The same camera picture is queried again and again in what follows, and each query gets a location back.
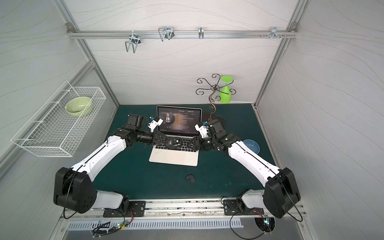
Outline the aluminium frame post left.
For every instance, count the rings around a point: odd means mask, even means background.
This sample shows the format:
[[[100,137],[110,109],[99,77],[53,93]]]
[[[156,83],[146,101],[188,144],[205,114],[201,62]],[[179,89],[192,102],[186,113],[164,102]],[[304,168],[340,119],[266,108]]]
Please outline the aluminium frame post left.
[[[60,15],[64,19],[66,24],[69,24],[70,30],[72,32],[79,32],[80,29],[72,16],[70,10],[68,9],[68,6],[66,5],[65,1],[62,0],[53,0],[53,3],[55,4],[56,8],[58,9]],[[120,106],[120,103],[113,92],[110,84],[108,83],[106,76],[104,75],[103,71],[101,70],[94,54],[92,53],[89,45],[87,44],[86,40],[83,39],[75,39],[75,41],[78,43],[79,47],[83,51],[84,55],[86,56],[87,60],[94,65],[94,70],[96,72],[96,75],[99,77],[102,85],[106,89],[107,93],[111,97],[112,101],[114,102],[115,106],[118,108]]]

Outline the black wireless mouse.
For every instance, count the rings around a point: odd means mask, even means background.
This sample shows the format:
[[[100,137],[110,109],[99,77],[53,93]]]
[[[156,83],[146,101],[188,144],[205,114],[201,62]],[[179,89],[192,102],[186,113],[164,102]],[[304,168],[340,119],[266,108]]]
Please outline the black wireless mouse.
[[[181,138],[171,138],[169,141],[170,148],[181,148],[183,141]]]

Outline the green plastic goblet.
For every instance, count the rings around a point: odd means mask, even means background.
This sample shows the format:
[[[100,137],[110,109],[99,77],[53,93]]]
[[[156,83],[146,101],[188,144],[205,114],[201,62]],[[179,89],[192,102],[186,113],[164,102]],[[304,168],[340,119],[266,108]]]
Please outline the green plastic goblet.
[[[225,85],[220,90],[220,102],[222,104],[228,104],[231,102],[232,98],[232,92],[229,85],[234,81],[234,78],[231,76],[223,76],[221,77],[221,81],[223,81]]]

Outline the metal double hook left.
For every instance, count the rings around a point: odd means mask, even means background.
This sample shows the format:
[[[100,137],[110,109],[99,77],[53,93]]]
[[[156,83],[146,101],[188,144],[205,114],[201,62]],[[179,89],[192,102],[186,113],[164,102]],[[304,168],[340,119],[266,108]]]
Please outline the metal double hook left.
[[[137,51],[138,45],[141,43],[141,37],[134,32],[129,36],[129,40],[125,42],[126,52],[131,49],[133,53]]]

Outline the aluminium frame post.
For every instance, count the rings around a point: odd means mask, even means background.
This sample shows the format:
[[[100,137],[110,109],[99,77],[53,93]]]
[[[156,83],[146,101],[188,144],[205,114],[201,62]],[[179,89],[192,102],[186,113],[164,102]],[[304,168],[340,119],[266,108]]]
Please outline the aluminium frame post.
[[[291,16],[291,19],[289,20],[288,22],[288,25],[287,25],[287,28],[286,30],[289,31],[289,32],[294,32],[297,30],[297,27],[298,27],[298,24],[299,24],[299,21],[300,21],[300,18],[304,12],[304,9],[306,7],[306,4],[307,4],[308,0],[299,0],[297,1],[297,4],[295,6],[295,9],[294,9],[294,12]],[[257,108],[259,106],[259,104],[261,103],[262,99],[263,99],[263,96],[264,94],[266,93],[266,90],[268,88],[268,85],[270,84],[273,76],[274,76],[274,73],[279,65],[279,62],[281,61],[283,55],[284,55],[284,52],[285,50],[287,49],[288,47],[288,44],[290,42],[291,39],[282,39],[279,46],[278,46],[278,49],[277,49],[277,52],[275,54],[275,57],[272,61],[272,64],[269,68],[269,71],[265,77],[265,80],[261,86],[261,89],[259,91],[259,94],[257,96],[257,99],[254,103],[254,107]]]
[[[79,32],[80,29],[72,16],[70,10],[68,9],[68,6],[66,5],[65,1],[62,0],[53,0],[53,3],[55,4],[56,8],[58,9],[60,15],[64,19],[66,24],[69,24],[70,30],[72,32]],[[104,75],[103,71],[101,70],[94,54],[92,53],[89,45],[87,44],[86,40],[83,39],[75,39],[75,41],[78,43],[79,47],[83,51],[84,55],[86,56],[87,60],[94,65],[94,70],[96,72],[96,75],[99,77],[102,85],[106,89],[107,93],[111,97],[112,101],[114,102],[115,106],[118,108],[120,106],[120,103],[113,92],[110,84],[108,83],[106,76]]]

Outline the blue bowl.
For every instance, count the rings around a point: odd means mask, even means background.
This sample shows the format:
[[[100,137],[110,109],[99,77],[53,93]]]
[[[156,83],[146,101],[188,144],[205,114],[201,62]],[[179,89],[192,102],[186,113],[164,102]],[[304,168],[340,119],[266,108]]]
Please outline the blue bowl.
[[[260,146],[259,144],[251,139],[243,140],[243,143],[255,154],[259,154],[260,152]]]

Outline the silver laptop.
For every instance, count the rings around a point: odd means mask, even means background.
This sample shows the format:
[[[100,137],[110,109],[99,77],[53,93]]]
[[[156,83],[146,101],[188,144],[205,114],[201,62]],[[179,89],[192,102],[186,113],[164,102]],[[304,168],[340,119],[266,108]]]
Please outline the silver laptop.
[[[167,147],[165,143],[153,147],[149,161],[151,163],[196,167],[199,151],[193,149],[192,138],[199,135],[195,125],[202,120],[202,109],[157,106],[157,117],[164,122],[157,130],[167,137],[176,138],[177,147]]]

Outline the metal hook right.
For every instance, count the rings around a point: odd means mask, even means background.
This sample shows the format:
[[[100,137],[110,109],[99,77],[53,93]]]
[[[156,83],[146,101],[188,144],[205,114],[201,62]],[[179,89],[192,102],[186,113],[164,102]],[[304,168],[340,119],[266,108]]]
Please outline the metal hook right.
[[[287,35],[278,34],[278,30],[276,28],[272,28],[269,34],[263,35],[260,34],[261,38],[269,38],[269,39],[285,39]]]

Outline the metal single hook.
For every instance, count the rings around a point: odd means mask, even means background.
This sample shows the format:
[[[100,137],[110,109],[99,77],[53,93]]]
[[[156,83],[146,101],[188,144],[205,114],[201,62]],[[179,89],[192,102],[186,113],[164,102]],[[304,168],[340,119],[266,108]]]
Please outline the metal single hook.
[[[200,40],[202,40],[204,38],[204,28],[203,27],[198,28],[198,35],[199,35]]]

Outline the black mouse battery cover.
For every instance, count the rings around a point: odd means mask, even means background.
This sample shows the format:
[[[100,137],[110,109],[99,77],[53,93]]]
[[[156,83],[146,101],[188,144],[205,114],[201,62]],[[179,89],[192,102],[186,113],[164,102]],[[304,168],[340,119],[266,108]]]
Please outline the black mouse battery cover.
[[[189,174],[185,177],[185,180],[189,180],[192,184],[196,182],[195,176],[192,174]]]

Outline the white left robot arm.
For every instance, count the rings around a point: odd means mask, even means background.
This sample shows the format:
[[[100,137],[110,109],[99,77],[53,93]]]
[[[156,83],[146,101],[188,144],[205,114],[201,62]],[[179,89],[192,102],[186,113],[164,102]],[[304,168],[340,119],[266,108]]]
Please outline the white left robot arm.
[[[116,129],[107,140],[85,159],[71,168],[62,167],[55,176],[54,204],[83,214],[91,209],[112,209],[126,215],[129,197],[115,192],[98,191],[94,180],[101,170],[120,152],[139,142],[147,145],[165,144],[170,149],[182,146],[181,138],[167,137],[156,128],[163,120],[150,117],[149,131],[142,131],[143,117],[129,115],[128,122]]]

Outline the brown copper cup holder stand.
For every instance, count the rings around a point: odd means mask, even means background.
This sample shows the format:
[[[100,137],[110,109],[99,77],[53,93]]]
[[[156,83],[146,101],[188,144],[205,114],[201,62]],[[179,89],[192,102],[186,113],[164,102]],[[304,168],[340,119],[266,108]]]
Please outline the brown copper cup holder stand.
[[[209,118],[207,120],[208,123],[211,123],[212,120],[214,119],[214,114],[217,111],[216,103],[221,103],[220,102],[220,90],[221,88],[225,85],[223,81],[221,81],[221,75],[220,74],[212,74],[211,78],[214,80],[217,80],[214,84],[211,84],[207,79],[205,78],[198,78],[196,82],[201,85],[203,83],[208,84],[208,88],[197,88],[195,93],[198,96],[202,96],[205,94],[205,92],[210,91],[210,94],[208,96],[209,100],[209,109],[212,111],[209,115]],[[237,91],[233,88],[231,88],[231,85],[234,83],[234,81],[229,85],[229,88],[232,92],[232,96],[237,93]]]

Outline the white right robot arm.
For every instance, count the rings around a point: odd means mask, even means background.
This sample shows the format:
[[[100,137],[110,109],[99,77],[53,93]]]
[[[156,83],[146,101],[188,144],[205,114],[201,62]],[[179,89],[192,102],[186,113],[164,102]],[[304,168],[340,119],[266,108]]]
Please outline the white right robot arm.
[[[221,151],[252,173],[264,187],[263,193],[244,192],[240,199],[248,209],[267,209],[274,217],[282,218],[301,201],[294,173],[289,168],[267,162],[253,152],[236,135],[228,134],[218,120],[195,125],[198,136],[192,140],[198,151]]]

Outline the aluminium frame post right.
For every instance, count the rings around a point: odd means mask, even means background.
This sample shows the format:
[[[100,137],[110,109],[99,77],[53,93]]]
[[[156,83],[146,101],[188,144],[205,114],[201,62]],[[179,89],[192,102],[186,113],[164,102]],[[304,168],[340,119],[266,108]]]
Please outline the aluminium frame post right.
[[[298,24],[299,24],[299,21],[300,21],[300,18],[304,12],[304,9],[306,7],[306,4],[307,4],[308,0],[299,0],[297,1],[297,4],[295,6],[295,9],[294,9],[294,12],[291,16],[291,19],[289,20],[288,22],[288,25],[287,25],[287,28],[286,30],[289,31],[289,32],[294,32],[297,30],[297,27],[298,27]],[[257,99],[254,103],[254,107],[257,108],[259,106],[259,104],[261,103],[262,99],[263,99],[263,96],[264,94],[266,93],[266,90],[268,88],[268,85],[270,84],[273,76],[274,76],[274,73],[279,65],[279,62],[281,61],[283,55],[284,55],[284,52],[285,50],[287,49],[288,47],[288,44],[290,42],[291,39],[282,39],[279,46],[278,46],[278,49],[277,49],[277,52],[275,54],[275,57],[272,61],[272,64],[269,68],[269,71],[265,77],[265,80],[261,86],[261,89],[259,91],[259,94],[257,96]]]

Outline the metal double hook middle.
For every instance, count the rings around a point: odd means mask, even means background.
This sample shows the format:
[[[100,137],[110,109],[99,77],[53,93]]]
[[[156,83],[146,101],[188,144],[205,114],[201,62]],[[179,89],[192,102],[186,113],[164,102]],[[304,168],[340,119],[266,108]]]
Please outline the metal double hook middle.
[[[174,30],[172,27],[160,27],[158,28],[158,33],[160,35],[162,42],[165,39],[171,40],[175,36]]]

